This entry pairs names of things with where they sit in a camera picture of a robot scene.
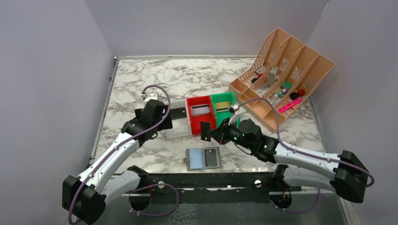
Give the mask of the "silver card with stripe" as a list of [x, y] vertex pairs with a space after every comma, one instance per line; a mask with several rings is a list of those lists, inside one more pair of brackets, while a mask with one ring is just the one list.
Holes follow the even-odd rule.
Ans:
[[193, 116], [200, 116], [206, 115], [210, 113], [210, 107], [208, 104], [203, 105], [193, 105], [191, 106], [191, 115]]

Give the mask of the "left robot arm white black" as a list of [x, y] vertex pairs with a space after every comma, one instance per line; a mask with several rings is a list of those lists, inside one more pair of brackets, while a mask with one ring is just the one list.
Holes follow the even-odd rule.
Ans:
[[125, 122], [120, 134], [108, 150], [78, 176], [69, 175], [62, 183], [62, 207], [68, 211], [68, 221], [76, 225], [83, 221], [94, 224], [107, 203], [126, 191], [136, 188], [141, 180], [136, 172], [124, 172], [111, 177], [121, 164], [159, 130], [171, 129], [170, 105], [150, 99], [135, 118]]

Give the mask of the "green capped glue stick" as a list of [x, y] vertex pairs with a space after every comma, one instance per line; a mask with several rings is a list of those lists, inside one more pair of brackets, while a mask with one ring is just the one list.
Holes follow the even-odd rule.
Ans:
[[290, 82], [284, 82], [281, 87], [280, 90], [276, 93], [276, 97], [280, 97], [284, 94], [286, 94], [290, 88], [292, 87], [292, 84]]

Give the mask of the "red plastic bin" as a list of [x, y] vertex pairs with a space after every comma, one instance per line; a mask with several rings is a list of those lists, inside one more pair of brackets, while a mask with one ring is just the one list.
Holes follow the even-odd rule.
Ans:
[[[191, 115], [191, 106], [193, 105], [203, 105], [203, 104], [208, 104], [210, 107], [210, 113], [206, 115], [200, 115], [200, 116], [193, 116]], [[201, 96], [201, 97], [190, 97], [187, 98], [187, 108], [188, 108], [188, 113], [189, 113], [189, 120], [190, 120], [190, 125], [191, 125], [191, 132], [192, 135], [200, 135], [200, 122], [201, 121], [206, 121], [211, 123], [211, 129], [216, 128], [216, 121], [215, 121], [215, 114], [214, 114], [214, 108], [213, 104], [211, 101], [211, 98], [209, 95], [207, 96]]]

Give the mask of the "pink highlighter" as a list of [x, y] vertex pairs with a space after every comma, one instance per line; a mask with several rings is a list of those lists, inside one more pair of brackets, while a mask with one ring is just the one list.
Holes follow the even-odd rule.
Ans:
[[287, 110], [292, 109], [294, 106], [299, 105], [302, 102], [302, 98], [298, 97], [295, 100], [290, 101], [289, 103], [285, 104], [284, 106], [282, 106], [280, 109], [278, 109], [278, 111], [280, 113], [284, 113]]

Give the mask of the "white plastic bin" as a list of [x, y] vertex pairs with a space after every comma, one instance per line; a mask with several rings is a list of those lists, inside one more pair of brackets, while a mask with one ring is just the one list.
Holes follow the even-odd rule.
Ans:
[[171, 101], [171, 109], [184, 107], [186, 109], [187, 117], [177, 120], [171, 120], [172, 128], [163, 131], [163, 134], [168, 139], [176, 139], [184, 136], [192, 135], [191, 125], [189, 120], [189, 113], [187, 108], [187, 100], [179, 99]]

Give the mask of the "grey box in organizer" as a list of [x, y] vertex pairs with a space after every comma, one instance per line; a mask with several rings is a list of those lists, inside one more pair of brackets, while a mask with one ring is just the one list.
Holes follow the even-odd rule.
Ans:
[[271, 68], [271, 70], [268, 74], [268, 79], [267, 79], [267, 83], [266, 83], [267, 87], [271, 88], [274, 85], [274, 83], [276, 81], [276, 74], [278, 72], [278, 69], [279, 69], [279, 67], [277, 67], [277, 66]]

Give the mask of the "black mounting rail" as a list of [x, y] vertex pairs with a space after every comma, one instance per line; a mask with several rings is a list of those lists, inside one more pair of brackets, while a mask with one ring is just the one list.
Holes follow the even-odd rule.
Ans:
[[137, 169], [140, 191], [125, 193], [133, 206], [149, 204], [269, 203], [270, 195], [301, 191], [272, 172], [146, 173]]

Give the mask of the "peach desk organizer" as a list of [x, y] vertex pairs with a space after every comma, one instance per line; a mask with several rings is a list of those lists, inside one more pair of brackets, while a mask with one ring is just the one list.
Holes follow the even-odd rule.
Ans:
[[[258, 76], [255, 71], [261, 66], [267, 69]], [[266, 86], [272, 67], [279, 67], [274, 85]], [[268, 34], [253, 65], [229, 84], [236, 101], [246, 102], [244, 108], [269, 131], [275, 132], [293, 113], [308, 100], [324, 78], [335, 67], [335, 63], [319, 54], [291, 34], [277, 28]], [[290, 90], [276, 97], [284, 82], [290, 82]], [[292, 92], [304, 90], [299, 105], [284, 113], [280, 109], [292, 101]]]

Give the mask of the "grey card holder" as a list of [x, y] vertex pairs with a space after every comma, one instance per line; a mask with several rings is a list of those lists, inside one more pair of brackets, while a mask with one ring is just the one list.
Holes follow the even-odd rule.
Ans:
[[[219, 166], [213, 168], [207, 168], [205, 161], [205, 149], [213, 149], [213, 148], [217, 149]], [[185, 162], [188, 171], [201, 171], [207, 169], [217, 169], [222, 167], [222, 159], [219, 147], [189, 148], [186, 149], [185, 153], [186, 153]]]

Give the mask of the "red white small box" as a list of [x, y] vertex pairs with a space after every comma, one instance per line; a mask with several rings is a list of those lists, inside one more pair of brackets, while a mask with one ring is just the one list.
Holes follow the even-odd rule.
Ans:
[[265, 66], [261, 66], [260, 68], [258, 68], [256, 71], [255, 71], [255, 73], [258, 75], [258, 76], [261, 76], [261, 75], [263, 75], [264, 73], [265, 73], [265, 71], [266, 71], [266, 67]]

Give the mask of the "black card from holder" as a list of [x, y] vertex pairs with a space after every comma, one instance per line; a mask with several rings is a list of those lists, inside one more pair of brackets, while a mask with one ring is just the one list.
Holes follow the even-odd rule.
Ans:
[[207, 168], [218, 167], [219, 162], [218, 162], [217, 149], [215, 148], [205, 149], [205, 161]]
[[200, 122], [200, 138], [202, 141], [210, 142], [211, 137], [208, 132], [211, 130], [211, 123], [206, 121]]

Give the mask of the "gold card with stripe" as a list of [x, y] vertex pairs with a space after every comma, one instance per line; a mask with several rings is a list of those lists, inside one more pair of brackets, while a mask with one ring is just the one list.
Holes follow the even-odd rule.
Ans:
[[228, 111], [230, 108], [230, 102], [229, 101], [223, 101], [223, 102], [216, 102], [215, 103], [215, 111], [216, 112], [224, 112]]

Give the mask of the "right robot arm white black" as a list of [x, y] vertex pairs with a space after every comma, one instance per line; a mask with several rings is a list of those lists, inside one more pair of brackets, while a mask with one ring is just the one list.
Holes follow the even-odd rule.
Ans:
[[282, 180], [287, 186], [317, 187], [350, 202], [364, 201], [369, 171], [350, 151], [332, 154], [306, 150], [264, 135], [251, 119], [238, 125], [224, 119], [219, 127], [207, 131], [207, 136], [220, 145], [240, 145], [260, 161], [281, 164]]

